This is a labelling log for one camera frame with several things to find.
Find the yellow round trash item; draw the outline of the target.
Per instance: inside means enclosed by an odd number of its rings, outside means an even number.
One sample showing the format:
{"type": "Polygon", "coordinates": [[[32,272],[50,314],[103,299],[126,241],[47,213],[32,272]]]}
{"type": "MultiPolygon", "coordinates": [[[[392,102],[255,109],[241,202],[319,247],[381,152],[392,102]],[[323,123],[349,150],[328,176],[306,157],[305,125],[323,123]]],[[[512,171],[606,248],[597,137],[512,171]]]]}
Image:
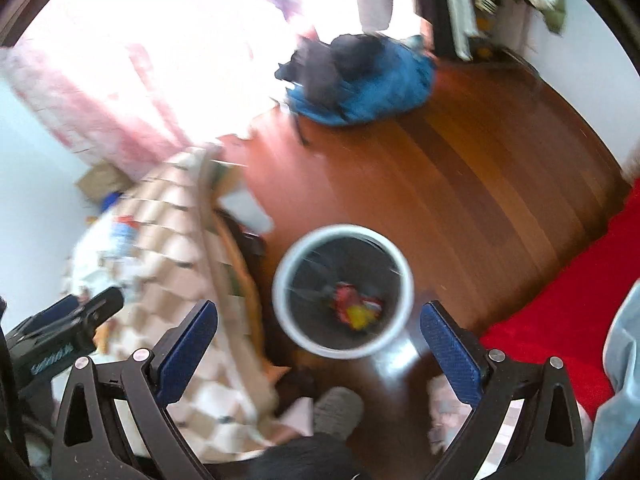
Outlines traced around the yellow round trash item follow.
{"type": "Polygon", "coordinates": [[[366,330],[376,321],[375,310],[369,309],[364,304],[354,304],[346,310],[348,325],[353,330],[366,330]]]}

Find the red snack wrapper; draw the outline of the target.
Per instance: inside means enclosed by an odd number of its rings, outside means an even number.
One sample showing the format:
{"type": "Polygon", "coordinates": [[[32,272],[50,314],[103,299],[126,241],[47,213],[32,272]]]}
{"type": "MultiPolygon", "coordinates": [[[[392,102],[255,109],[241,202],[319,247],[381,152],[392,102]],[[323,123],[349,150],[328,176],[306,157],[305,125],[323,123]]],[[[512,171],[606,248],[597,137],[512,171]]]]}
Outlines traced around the red snack wrapper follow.
{"type": "Polygon", "coordinates": [[[378,319],[383,312],[383,301],[380,298],[361,295],[354,285],[345,282],[338,282],[334,289],[331,307],[336,318],[351,330],[353,329],[348,325],[346,310],[349,306],[353,306],[354,304],[364,304],[369,309],[375,310],[376,321],[374,323],[378,322],[378,319]]]}

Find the white round trash bin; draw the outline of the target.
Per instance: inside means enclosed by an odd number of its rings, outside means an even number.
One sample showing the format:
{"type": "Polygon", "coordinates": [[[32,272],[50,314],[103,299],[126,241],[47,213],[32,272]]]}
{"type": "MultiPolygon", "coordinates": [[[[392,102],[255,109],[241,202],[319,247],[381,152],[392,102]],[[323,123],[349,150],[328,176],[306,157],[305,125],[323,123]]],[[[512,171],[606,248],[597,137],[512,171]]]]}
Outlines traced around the white round trash bin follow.
{"type": "Polygon", "coordinates": [[[406,325],[413,276],[385,236],[334,224],[302,237],[280,261],[272,306],[300,348],[327,359],[354,360],[389,344],[406,325]]]}

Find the pink floral curtain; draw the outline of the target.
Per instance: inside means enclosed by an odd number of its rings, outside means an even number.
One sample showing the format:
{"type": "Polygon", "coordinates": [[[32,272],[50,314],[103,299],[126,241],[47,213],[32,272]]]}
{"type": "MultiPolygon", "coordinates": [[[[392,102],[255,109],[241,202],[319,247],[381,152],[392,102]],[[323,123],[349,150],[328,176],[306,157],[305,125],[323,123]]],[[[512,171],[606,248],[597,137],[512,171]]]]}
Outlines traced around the pink floral curtain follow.
{"type": "Polygon", "coordinates": [[[1,75],[43,127],[90,166],[109,162],[132,180],[191,142],[162,110],[116,99],[116,110],[87,96],[60,73],[45,70],[32,52],[1,49],[1,75]]]}

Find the red blanket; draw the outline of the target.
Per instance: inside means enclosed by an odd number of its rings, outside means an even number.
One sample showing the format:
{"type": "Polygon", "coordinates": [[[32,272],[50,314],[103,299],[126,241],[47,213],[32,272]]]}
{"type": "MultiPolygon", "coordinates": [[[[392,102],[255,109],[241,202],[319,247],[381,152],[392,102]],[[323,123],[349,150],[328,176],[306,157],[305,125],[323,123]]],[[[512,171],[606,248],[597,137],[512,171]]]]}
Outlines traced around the red blanket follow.
{"type": "Polygon", "coordinates": [[[577,402],[591,419],[611,399],[602,353],[618,309],[639,278],[639,185],[603,236],[561,270],[537,297],[480,337],[488,349],[541,364],[564,361],[577,402]]]}

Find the blue jacket pile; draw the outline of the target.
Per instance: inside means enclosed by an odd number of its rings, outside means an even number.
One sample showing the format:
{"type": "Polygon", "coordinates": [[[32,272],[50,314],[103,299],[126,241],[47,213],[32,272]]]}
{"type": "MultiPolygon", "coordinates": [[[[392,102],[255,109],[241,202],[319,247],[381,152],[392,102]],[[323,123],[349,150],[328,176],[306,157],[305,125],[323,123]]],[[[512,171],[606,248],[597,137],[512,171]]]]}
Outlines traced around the blue jacket pile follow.
{"type": "Polygon", "coordinates": [[[361,125],[410,112],[430,97],[435,65],[427,55],[390,38],[382,39],[382,52],[373,61],[371,75],[337,84],[333,110],[305,96],[296,84],[286,90],[288,105],[299,115],[329,127],[361,125]]]}

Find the pastel checkered cloth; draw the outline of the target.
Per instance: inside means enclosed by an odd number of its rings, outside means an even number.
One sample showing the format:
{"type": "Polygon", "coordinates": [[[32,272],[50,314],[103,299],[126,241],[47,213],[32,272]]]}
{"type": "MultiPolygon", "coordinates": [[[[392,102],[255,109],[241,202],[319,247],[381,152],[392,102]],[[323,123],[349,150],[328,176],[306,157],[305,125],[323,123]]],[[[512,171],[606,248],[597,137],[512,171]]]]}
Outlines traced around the pastel checkered cloth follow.
{"type": "MultiPolygon", "coordinates": [[[[428,440],[430,440],[432,453],[438,455],[449,448],[471,414],[471,407],[458,400],[445,375],[438,375],[431,379],[427,383],[426,391],[428,410],[432,419],[428,440]]],[[[514,400],[510,403],[497,437],[476,474],[477,479],[484,479],[497,471],[514,434],[523,404],[523,400],[514,400]]]]}

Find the brown cardboard box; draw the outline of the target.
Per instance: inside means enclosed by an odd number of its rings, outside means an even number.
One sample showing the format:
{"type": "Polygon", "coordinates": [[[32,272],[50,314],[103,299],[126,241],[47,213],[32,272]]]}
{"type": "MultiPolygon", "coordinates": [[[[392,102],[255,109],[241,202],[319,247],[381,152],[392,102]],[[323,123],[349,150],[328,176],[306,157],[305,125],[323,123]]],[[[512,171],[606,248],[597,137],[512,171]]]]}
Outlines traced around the brown cardboard box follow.
{"type": "Polygon", "coordinates": [[[75,185],[88,200],[98,204],[112,193],[127,191],[134,185],[134,181],[110,162],[99,162],[77,180],[75,185]]]}

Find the black clothes on jacket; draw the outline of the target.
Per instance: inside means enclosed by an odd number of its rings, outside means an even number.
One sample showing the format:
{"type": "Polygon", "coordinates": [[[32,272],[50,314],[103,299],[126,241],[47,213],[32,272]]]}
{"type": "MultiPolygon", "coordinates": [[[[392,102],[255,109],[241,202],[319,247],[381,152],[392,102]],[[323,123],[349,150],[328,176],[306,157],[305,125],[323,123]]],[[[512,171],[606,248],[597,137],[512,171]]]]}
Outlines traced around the black clothes on jacket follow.
{"type": "Polygon", "coordinates": [[[303,38],[274,76],[301,86],[310,104],[339,110],[342,85],[370,76],[383,50],[384,41],[378,35],[341,35],[329,44],[303,38]]]}

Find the grey slipper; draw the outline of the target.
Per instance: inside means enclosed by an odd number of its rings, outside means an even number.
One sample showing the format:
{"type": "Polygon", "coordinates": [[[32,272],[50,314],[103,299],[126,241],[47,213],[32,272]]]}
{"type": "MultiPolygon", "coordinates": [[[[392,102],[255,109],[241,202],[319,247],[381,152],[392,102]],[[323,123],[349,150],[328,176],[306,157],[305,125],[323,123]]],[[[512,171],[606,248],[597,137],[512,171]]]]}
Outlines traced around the grey slipper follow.
{"type": "Polygon", "coordinates": [[[346,441],[359,426],[363,413],[363,400],[355,391],[331,388],[314,404],[314,434],[328,434],[346,441]]]}

